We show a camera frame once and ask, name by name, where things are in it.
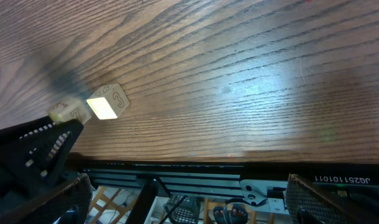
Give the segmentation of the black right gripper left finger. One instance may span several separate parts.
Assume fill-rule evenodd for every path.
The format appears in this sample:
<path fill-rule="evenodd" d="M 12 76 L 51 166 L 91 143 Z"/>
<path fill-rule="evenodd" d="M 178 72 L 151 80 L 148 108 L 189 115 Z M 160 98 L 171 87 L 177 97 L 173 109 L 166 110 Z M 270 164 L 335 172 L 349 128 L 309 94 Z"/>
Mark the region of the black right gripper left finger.
<path fill-rule="evenodd" d="M 0 224 L 77 223 L 84 224 L 92 199 L 90 179 L 80 174 L 0 215 Z"/>

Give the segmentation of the wooden block with squiggle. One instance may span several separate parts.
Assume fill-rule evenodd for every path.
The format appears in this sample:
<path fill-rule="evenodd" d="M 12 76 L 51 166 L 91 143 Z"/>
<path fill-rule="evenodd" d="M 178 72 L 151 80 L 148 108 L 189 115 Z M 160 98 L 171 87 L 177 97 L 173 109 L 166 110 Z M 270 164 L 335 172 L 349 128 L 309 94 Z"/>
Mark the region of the wooden block with squiggle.
<path fill-rule="evenodd" d="M 57 124 L 64 123 L 73 119 L 85 124 L 91 118 L 84 103 L 76 98 L 68 98 L 59 101 L 47 110 L 48 116 Z"/>

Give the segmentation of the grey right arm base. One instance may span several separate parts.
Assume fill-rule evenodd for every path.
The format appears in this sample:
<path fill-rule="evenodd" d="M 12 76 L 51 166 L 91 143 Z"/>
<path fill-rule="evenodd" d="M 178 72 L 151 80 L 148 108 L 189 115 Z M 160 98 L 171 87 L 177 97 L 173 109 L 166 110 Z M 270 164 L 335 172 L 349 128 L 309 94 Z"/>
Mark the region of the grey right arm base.
<path fill-rule="evenodd" d="M 244 200 L 257 212 L 288 215 L 285 197 L 288 182 L 280 180 L 241 180 Z"/>

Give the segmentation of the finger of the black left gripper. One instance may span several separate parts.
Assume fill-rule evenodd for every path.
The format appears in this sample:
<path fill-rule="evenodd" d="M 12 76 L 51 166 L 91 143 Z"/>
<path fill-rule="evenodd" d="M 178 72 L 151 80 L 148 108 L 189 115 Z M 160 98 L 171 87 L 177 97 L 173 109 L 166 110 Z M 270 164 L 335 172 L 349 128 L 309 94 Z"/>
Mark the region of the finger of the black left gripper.
<path fill-rule="evenodd" d="M 53 188 L 84 125 L 49 117 L 0 129 L 0 196 L 33 197 Z"/>

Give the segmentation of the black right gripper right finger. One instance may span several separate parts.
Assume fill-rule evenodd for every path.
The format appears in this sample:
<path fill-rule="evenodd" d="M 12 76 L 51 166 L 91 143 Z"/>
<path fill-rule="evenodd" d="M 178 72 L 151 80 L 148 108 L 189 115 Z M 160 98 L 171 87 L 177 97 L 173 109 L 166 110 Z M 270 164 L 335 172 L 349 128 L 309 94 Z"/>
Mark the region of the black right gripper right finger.
<path fill-rule="evenodd" d="M 288 177 L 285 202 L 293 223 L 379 224 L 379 206 L 341 197 L 297 174 Z"/>

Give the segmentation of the wooden block number three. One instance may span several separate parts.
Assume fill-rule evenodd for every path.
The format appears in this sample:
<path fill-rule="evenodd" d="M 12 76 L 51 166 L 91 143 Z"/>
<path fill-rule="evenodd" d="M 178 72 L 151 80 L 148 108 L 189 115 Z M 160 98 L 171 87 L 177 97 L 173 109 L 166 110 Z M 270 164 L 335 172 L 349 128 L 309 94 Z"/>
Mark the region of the wooden block number three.
<path fill-rule="evenodd" d="M 99 87 L 87 103 L 100 120 L 116 119 L 128 107 L 129 99 L 119 83 Z"/>

